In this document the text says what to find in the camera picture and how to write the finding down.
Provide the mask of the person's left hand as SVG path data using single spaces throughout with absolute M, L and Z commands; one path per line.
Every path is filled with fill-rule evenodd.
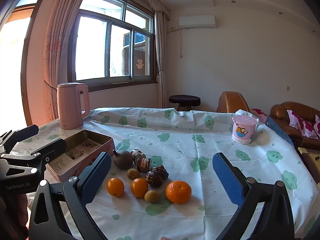
M 28 200 L 26 194 L 1 197 L 1 239 L 27 239 Z

